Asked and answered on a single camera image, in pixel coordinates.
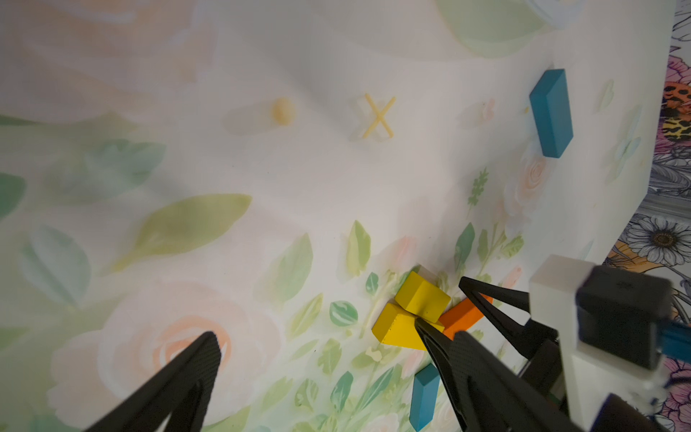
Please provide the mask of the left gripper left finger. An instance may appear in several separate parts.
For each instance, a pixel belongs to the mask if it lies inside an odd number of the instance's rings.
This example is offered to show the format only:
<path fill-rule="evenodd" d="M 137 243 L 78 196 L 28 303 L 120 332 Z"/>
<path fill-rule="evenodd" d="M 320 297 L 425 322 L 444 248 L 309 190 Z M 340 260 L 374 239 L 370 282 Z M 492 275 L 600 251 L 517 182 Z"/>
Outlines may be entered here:
<path fill-rule="evenodd" d="M 206 331 L 90 431 L 200 431 L 221 364 L 216 335 Z"/>

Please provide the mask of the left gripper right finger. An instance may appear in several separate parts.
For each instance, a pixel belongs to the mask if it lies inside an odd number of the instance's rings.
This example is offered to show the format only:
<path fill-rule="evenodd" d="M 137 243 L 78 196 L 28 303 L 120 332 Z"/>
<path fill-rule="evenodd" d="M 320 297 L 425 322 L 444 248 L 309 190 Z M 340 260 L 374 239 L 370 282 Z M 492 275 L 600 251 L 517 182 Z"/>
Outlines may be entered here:
<path fill-rule="evenodd" d="M 450 339 L 421 318 L 415 320 L 415 328 L 463 430 L 580 430 L 467 332 Z"/>

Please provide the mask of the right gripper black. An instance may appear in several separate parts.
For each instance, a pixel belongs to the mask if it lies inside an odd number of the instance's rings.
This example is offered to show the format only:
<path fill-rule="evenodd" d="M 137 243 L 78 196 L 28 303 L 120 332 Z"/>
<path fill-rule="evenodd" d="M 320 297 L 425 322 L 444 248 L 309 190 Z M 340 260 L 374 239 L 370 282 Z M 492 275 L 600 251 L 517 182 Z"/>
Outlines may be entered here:
<path fill-rule="evenodd" d="M 558 332 L 532 318 L 525 324 L 519 324 L 489 302 L 491 298 L 531 314 L 529 293 L 467 276 L 460 279 L 458 287 L 521 356 L 531 359 L 518 376 L 545 397 L 556 410 L 569 415 L 561 351 L 556 344 Z"/>

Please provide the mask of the small yellow block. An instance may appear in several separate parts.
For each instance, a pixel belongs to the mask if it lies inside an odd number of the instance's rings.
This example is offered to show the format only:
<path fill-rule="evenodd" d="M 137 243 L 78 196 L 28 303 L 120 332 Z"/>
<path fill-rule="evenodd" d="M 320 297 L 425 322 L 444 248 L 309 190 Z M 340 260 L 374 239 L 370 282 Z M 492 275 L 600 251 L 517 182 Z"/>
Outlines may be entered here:
<path fill-rule="evenodd" d="M 411 271 L 394 300 L 405 311 L 437 322 L 451 302 L 451 297 L 417 272 Z"/>

